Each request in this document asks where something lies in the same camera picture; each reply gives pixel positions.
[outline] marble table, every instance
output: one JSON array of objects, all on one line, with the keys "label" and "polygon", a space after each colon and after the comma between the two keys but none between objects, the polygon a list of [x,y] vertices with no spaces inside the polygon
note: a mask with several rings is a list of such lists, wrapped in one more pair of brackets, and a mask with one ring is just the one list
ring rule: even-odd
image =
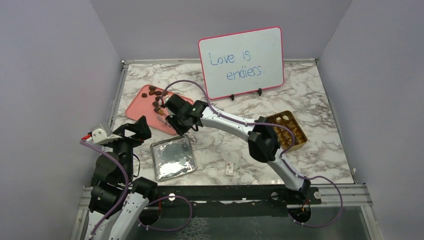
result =
[{"label": "marble table", "polygon": [[[283,86],[265,90],[262,96],[248,93],[213,101],[216,108],[230,114],[257,119],[285,110],[291,111],[308,138],[300,149],[287,157],[306,176],[325,176],[338,184],[352,184],[349,169],[334,117],[315,63],[284,63],[286,82]],[[176,80],[192,80],[203,87],[200,63],[181,64],[130,64],[122,89],[114,128],[134,121],[125,116],[125,110],[141,87],[151,84],[165,88]],[[170,90],[195,100],[205,100],[202,92],[186,82],[173,85]],[[193,173],[158,182],[159,185],[266,185],[284,182],[266,164],[249,155],[243,140],[213,128],[190,131],[197,162]],[[141,159],[140,176],[156,181],[150,145],[175,137],[152,128],[151,138],[134,149]],[[234,164],[233,176],[225,175],[227,163]],[[134,161],[134,172],[139,167]],[[315,179],[313,184],[327,184]]]}]

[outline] pink tray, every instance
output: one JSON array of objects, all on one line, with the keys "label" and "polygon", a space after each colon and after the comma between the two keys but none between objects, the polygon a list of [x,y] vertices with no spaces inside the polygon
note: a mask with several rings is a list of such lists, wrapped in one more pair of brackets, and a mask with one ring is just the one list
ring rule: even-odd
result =
[{"label": "pink tray", "polygon": [[[149,86],[151,85],[147,84],[141,88],[137,96],[135,96],[135,98],[132,100],[132,102],[126,109],[125,115],[135,121],[137,121],[141,116],[144,115],[147,119],[147,124],[150,127],[170,135],[176,135],[177,133],[175,132],[175,130],[172,129],[169,125],[165,124],[165,118],[168,115],[168,110],[166,108],[162,108],[162,110],[165,112],[165,116],[161,116],[160,114],[153,111],[155,107],[152,105],[152,103],[155,101],[156,95],[149,95]],[[164,90],[162,88],[156,87],[155,91],[163,92]],[[173,92],[169,92],[166,96],[170,97],[173,94]],[[190,98],[181,95],[179,96],[184,100],[188,101],[190,104],[193,104],[193,100],[191,100]]]}]

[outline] gray wall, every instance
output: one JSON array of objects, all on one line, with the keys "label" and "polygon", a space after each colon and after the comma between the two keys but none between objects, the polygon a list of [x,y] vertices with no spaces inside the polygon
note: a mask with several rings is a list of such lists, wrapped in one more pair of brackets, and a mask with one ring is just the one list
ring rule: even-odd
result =
[{"label": "gray wall", "polygon": [[0,2],[0,233],[68,239],[121,69],[89,0]]},{"label": "gray wall", "polygon": [[424,1],[353,0],[318,63],[386,240],[422,239]]},{"label": "gray wall", "polygon": [[282,28],[284,58],[319,58],[351,0],[91,0],[124,60],[199,58],[201,38]]}]

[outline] red whiteboard frame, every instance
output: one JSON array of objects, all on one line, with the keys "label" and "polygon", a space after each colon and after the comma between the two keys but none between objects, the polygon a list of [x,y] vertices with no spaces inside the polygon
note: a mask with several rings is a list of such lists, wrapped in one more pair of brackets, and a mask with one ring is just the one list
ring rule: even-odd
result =
[{"label": "red whiteboard frame", "polygon": [[[283,58],[283,30],[281,29],[281,27],[279,26],[269,26],[269,27],[265,27],[265,28],[259,28],[259,29],[254,29],[254,30],[249,30],[249,31],[240,31],[240,32],[236,32],[236,33],[229,33],[229,34],[224,34],[224,35],[218,35],[218,36],[210,36],[210,37],[205,37],[200,39],[197,42],[197,48],[199,50],[199,56],[200,56],[200,64],[201,64],[201,71],[203,74],[203,80],[204,80],[204,86],[206,88],[206,94],[207,94],[207,98],[209,98],[210,100],[216,100],[216,99],[223,99],[223,98],[228,98],[231,95],[226,95],[226,96],[219,96],[219,97],[214,97],[214,98],[210,98],[209,97],[209,93],[208,93],[208,85],[206,84],[206,77],[205,77],[205,70],[203,69],[203,61],[202,61],[202,54],[200,52],[200,41],[202,40],[206,40],[206,39],[214,39],[214,38],[220,38],[220,37],[225,37],[225,36],[231,36],[231,35],[236,35],[236,34],[245,34],[245,33],[250,33],[250,32],[256,32],[256,31],[260,31],[260,30],[265,30],[265,29],[274,29],[274,28],[279,28],[279,31],[281,33],[281,61],[282,61],[282,83],[280,85],[276,85],[276,86],[269,86],[269,87],[265,87],[262,88],[262,90],[267,90],[267,89],[272,89],[272,88],[277,88],[282,86],[285,82],[286,82],[286,77],[284,76],[284,58]],[[248,94],[248,93],[254,93],[257,92],[258,90],[252,90],[252,91],[245,91],[245,92],[239,92],[239,93],[235,93],[234,96],[237,95],[242,95],[242,94]]]}]

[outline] purple hose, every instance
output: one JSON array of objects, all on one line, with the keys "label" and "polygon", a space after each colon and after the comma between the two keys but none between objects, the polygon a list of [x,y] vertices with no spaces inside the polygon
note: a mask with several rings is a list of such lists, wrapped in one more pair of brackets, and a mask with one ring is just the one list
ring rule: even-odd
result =
[{"label": "purple hose", "polygon": [[123,189],[123,193],[121,195],[121,197],[119,198],[118,202],[116,202],[115,205],[113,205],[113,207],[106,212],[106,214],[100,219],[100,221],[98,221],[98,223],[94,226],[93,230],[91,231],[91,236],[89,239],[92,239],[94,237],[94,235],[96,234],[96,230],[99,228],[100,224],[102,224],[102,222],[109,217],[109,215],[122,203],[122,201],[127,197],[127,192],[128,192],[128,187],[130,184],[130,180],[128,179],[128,175],[127,172],[125,171],[124,167],[110,154],[108,154],[107,152],[96,148],[94,145],[91,145],[89,143],[86,143],[85,140],[81,140],[79,142],[79,144],[86,146],[88,148],[93,149],[94,151],[104,155],[106,158],[110,159],[114,164],[116,164],[116,166],[119,168],[119,170],[122,172],[123,174],[123,178],[125,179],[125,188]]},{"label": "purple hose", "polygon": [[[165,89],[163,90],[163,92],[162,92],[162,95],[160,95],[160,99],[161,99],[161,101],[162,101],[162,105],[164,104],[164,93],[165,93],[165,91],[170,87],[170,86],[172,86],[172,85],[174,85],[174,84],[176,84],[176,83],[182,83],[182,82],[185,82],[185,83],[191,83],[191,84],[194,84],[194,85],[196,85],[198,88],[200,88],[200,90],[202,91],[202,93],[203,93],[203,95],[204,95],[204,97],[206,98],[206,102],[207,102],[207,105],[209,106],[209,108],[212,110],[212,112],[214,112],[216,115],[219,115],[219,112],[217,111],[217,110],[215,110],[213,107],[212,107],[212,104],[211,104],[211,101],[209,101],[209,98],[208,98],[208,96],[207,96],[207,94],[206,94],[206,92],[205,92],[205,90],[203,89],[203,87],[200,85],[200,84],[198,84],[197,82],[194,82],[194,81],[191,81],[191,80],[177,80],[177,81],[174,81],[174,82],[172,82],[172,83],[170,83],[168,86],[166,86],[165,87]],[[223,114],[221,114],[221,115],[219,115],[220,117],[222,117],[222,118],[224,118],[224,119],[227,119],[227,120],[230,120],[230,121],[233,121],[233,122],[235,122],[235,123],[238,123],[238,124],[245,124],[245,122],[243,122],[243,121],[240,121],[240,120],[237,120],[237,119],[234,119],[234,118],[232,118],[232,117],[229,117],[229,116],[225,116],[225,115],[223,115]],[[285,127],[285,126],[282,126],[282,125],[279,125],[279,124],[274,124],[274,123],[267,123],[267,122],[248,122],[247,123],[247,125],[263,125],[263,126],[271,126],[271,127],[277,127],[277,128],[282,128],[282,129],[284,129],[284,130],[286,130],[290,135],[291,135],[291,144],[290,144],[290,146],[287,148],[287,149],[284,149],[282,152],[281,152],[281,154],[279,155],[279,157],[280,157],[280,159],[282,160],[282,162],[285,164],[285,166],[290,170],[290,172],[293,174],[293,175],[297,175],[297,173],[287,164],[287,162],[282,158],[282,156],[283,156],[283,154],[284,153],[286,153],[289,149],[291,149],[292,147],[293,147],[293,145],[295,144],[295,135],[293,134],[293,132],[292,131],[290,131],[287,127]],[[326,178],[325,176],[314,176],[314,177],[311,177],[311,178],[309,178],[309,177],[305,177],[305,176],[300,176],[300,175],[298,175],[298,177],[299,178],[301,178],[301,179],[305,179],[305,180],[309,180],[309,181],[311,181],[311,180],[314,180],[314,179],[317,179],[317,178],[322,178],[322,179],[325,179],[325,180],[327,180],[329,183],[331,183],[334,187],[335,187],[335,189],[337,190],[337,192],[338,192],[338,196],[340,197],[340,210],[338,211],[338,213],[337,213],[337,215],[335,216],[335,218],[333,218],[331,221],[329,221],[329,222],[327,222],[327,223],[324,223],[324,224],[319,224],[319,225],[309,225],[309,224],[302,224],[302,223],[300,223],[300,222],[298,222],[298,221],[296,221],[296,220],[294,220],[293,218],[293,220],[294,220],[294,222],[296,223],[296,224],[299,224],[299,225],[302,225],[302,226],[304,226],[304,227],[308,227],[308,228],[322,228],[322,227],[326,227],[326,226],[328,226],[328,225],[330,225],[330,224],[332,224],[332,223],[334,223],[337,219],[339,219],[340,218],[340,216],[342,215],[342,211],[343,211],[343,197],[342,197],[342,193],[340,192],[340,189],[336,186],[336,184],[333,182],[333,181],[331,181],[330,179],[328,179],[328,178]]]},{"label": "purple hose", "polygon": [[185,227],[186,227],[186,226],[190,223],[190,221],[192,220],[192,215],[193,215],[193,207],[192,207],[192,204],[190,203],[190,201],[189,201],[187,198],[182,197],[182,196],[164,196],[164,197],[161,197],[161,198],[159,198],[159,199],[156,199],[156,200],[152,201],[152,202],[151,202],[151,203],[149,203],[146,207],[148,207],[148,206],[150,206],[150,205],[153,205],[153,204],[155,204],[155,203],[157,203],[157,202],[159,202],[159,201],[162,201],[162,200],[168,199],[168,198],[177,198],[177,199],[182,199],[182,200],[184,200],[184,201],[186,201],[186,202],[188,203],[188,207],[190,208],[190,215],[188,216],[187,221],[186,221],[183,225],[181,225],[181,226],[179,226],[179,227],[176,227],[176,228],[170,228],[170,229],[166,229],[166,228],[158,228],[158,227],[154,227],[154,226],[150,226],[150,225],[144,225],[144,224],[140,221],[140,219],[138,219],[138,220],[140,221],[140,225],[141,225],[141,226],[143,226],[143,227],[145,227],[146,229],[153,229],[153,230],[158,230],[158,231],[163,231],[163,232],[175,232],[175,231],[178,231],[178,230],[181,230],[181,229],[185,228]]}]

